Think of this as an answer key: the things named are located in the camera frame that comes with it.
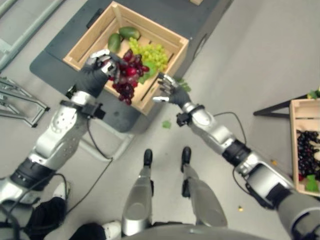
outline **gray table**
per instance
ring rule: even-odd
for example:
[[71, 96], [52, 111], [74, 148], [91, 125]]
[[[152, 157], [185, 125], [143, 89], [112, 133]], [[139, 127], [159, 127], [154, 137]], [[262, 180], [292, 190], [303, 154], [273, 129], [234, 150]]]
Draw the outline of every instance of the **gray table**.
[[[186, 58], [176, 77], [184, 75], [232, 1], [204, 0], [201, 5], [196, 6], [188, 0], [117, 0], [120, 4], [189, 39]], [[75, 84], [77, 72], [62, 59], [86, 32], [86, 25], [95, 13], [99, 9], [105, 9], [110, 2], [111, 0], [88, 0], [31, 63], [31, 72], [62, 94], [66, 94]], [[143, 131], [157, 112], [154, 108], [145, 116], [133, 107], [118, 101], [107, 91], [102, 92], [98, 101], [103, 103], [102, 109], [106, 111], [103, 121], [121, 133], [132, 131], [138, 119], [143, 120], [143, 124], [134, 127], [135, 131]]]

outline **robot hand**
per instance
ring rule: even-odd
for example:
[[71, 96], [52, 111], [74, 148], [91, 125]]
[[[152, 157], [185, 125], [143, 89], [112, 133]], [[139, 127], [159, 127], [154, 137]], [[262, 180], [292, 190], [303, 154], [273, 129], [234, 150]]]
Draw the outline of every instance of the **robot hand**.
[[168, 96], [155, 96], [153, 101], [156, 103], [167, 102], [178, 105], [181, 109], [186, 103], [190, 103], [188, 93], [177, 83], [177, 81], [167, 74], [159, 73], [158, 78], [162, 79], [160, 88]]
[[126, 64], [124, 60], [107, 49], [97, 51], [90, 55], [80, 70], [75, 89], [97, 98], [108, 80], [112, 79], [116, 83], [119, 81], [119, 65]]

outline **dark grapes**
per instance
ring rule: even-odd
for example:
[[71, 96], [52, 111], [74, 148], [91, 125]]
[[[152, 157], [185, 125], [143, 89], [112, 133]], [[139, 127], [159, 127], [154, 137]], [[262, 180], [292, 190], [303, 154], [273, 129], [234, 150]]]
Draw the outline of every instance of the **dark grapes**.
[[128, 64], [119, 66], [119, 81], [112, 84], [112, 87], [120, 94], [118, 99], [128, 105], [132, 104], [131, 99], [134, 97], [134, 88], [138, 86], [139, 77], [142, 77], [144, 72], [149, 71], [147, 66], [143, 66], [141, 59], [141, 54], [134, 55], [133, 51], [129, 49], [123, 55], [123, 60]]
[[298, 151], [298, 169], [299, 181], [302, 181], [308, 175], [318, 175], [320, 179], [320, 161], [314, 158], [314, 153], [319, 152], [319, 149], [314, 149], [310, 141], [317, 142], [319, 133], [316, 131], [300, 131], [297, 130], [300, 136], [297, 138]]

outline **green fruit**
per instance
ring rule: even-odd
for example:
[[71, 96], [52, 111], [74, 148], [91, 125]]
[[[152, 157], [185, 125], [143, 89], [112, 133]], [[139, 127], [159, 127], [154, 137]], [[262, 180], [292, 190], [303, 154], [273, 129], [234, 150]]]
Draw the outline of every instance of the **green fruit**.
[[108, 49], [113, 52], [117, 53], [120, 50], [121, 45], [121, 37], [118, 33], [113, 33], [108, 39]]
[[119, 34], [125, 39], [134, 38], [138, 39], [140, 37], [140, 32], [133, 26], [124, 26], [119, 28]]

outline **black pants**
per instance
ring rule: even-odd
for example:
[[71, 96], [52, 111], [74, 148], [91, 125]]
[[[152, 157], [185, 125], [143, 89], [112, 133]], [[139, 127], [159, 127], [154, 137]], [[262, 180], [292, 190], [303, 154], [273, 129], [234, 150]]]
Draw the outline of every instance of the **black pants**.
[[[29, 238], [43, 240], [47, 234], [57, 229], [64, 220], [65, 207], [66, 202], [62, 198], [54, 197], [34, 209], [25, 231]], [[84, 224], [70, 240], [106, 240], [105, 230], [97, 223]]]

